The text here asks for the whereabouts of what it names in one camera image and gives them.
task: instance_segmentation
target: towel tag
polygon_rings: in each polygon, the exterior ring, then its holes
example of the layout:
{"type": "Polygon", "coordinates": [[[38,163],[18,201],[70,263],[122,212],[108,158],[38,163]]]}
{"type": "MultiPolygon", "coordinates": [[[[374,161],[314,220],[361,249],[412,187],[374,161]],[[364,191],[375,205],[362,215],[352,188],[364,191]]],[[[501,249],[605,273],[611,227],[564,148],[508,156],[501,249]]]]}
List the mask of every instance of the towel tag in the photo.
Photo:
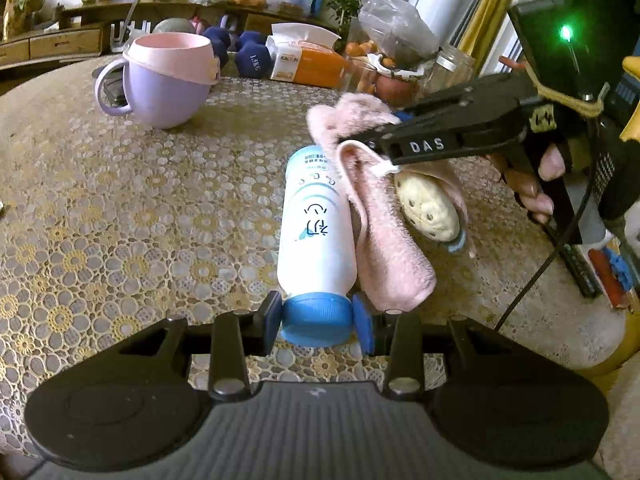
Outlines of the towel tag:
{"type": "Polygon", "coordinates": [[[401,168],[400,166],[392,164],[388,158],[385,158],[382,162],[374,164],[370,170],[376,177],[382,178],[389,173],[400,173],[401,168]]]}

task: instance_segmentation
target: lace tablecloth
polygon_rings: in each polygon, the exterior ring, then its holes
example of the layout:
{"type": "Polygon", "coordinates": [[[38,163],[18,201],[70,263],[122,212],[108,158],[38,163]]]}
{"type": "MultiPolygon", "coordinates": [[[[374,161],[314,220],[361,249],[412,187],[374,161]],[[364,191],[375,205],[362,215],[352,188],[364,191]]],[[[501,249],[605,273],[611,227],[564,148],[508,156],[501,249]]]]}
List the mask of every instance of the lace tablecloth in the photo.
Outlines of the lace tablecloth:
{"type": "MultiPolygon", "coordinates": [[[[284,167],[310,144],[309,106],[333,91],[224,78],[188,124],[153,130],[94,103],[92,60],[0,98],[0,448],[34,452],[22,421],[28,394],[168,314],[192,323],[257,308],[277,288],[284,167]]],[[[480,159],[455,163],[478,258],[422,240],[438,277],[425,320],[465,314],[494,324],[550,245],[480,159]]],[[[585,367],[617,346],[624,316],[585,301],[556,262],[503,332],[557,362],[585,367]]],[[[206,387],[208,356],[191,379],[206,387]]],[[[444,380],[427,356],[428,385],[444,380]]],[[[247,359],[250,379],[380,382],[384,358],[354,340],[333,349],[279,340],[247,359]]]]}

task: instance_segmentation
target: green ball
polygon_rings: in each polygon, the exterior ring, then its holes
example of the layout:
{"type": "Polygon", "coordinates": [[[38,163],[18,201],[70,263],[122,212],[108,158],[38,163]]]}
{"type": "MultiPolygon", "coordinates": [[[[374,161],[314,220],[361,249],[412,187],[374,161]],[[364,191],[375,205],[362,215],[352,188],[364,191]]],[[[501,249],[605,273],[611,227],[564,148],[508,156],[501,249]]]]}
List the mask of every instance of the green ball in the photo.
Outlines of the green ball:
{"type": "Polygon", "coordinates": [[[195,34],[196,29],[189,20],[185,20],[184,18],[169,18],[156,25],[154,34],[156,32],[188,32],[189,34],[195,34]]]}

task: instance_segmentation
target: pink towel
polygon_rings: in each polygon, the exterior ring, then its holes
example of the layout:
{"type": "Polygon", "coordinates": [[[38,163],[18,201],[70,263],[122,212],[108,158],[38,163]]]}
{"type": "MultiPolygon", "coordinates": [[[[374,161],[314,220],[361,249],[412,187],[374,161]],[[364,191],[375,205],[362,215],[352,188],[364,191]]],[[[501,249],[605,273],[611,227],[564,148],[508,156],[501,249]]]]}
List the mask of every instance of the pink towel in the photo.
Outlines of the pink towel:
{"type": "MultiPolygon", "coordinates": [[[[342,175],[360,219],[359,232],[354,235],[361,289],[378,310],[407,312],[415,308],[432,293],[436,277],[404,225],[392,176],[380,177],[371,170],[389,162],[361,142],[340,142],[357,132],[400,120],[382,101],[368,94],[345,94],[335,107],[312,107],[306,120],[311,137],[342,175]]],[[[405,169],[436,178],[466,228],[460,181],[448,162],[411,164],[402,168],[405,169]]]]}

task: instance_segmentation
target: led light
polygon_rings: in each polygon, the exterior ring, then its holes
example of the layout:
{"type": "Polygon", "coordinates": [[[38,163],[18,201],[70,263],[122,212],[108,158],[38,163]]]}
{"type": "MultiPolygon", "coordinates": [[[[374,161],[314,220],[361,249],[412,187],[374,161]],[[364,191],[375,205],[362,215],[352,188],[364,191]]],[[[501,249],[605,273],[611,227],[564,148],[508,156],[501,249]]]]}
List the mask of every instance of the led light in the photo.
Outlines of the led light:
{"type": "Polygon", "coordinates": [[[563,25],[562,28],[560,29],[560,37],[569,42],[571,41],[571,38],[574,36],[574,30],[569,27],[569,25],[563,25]]]}

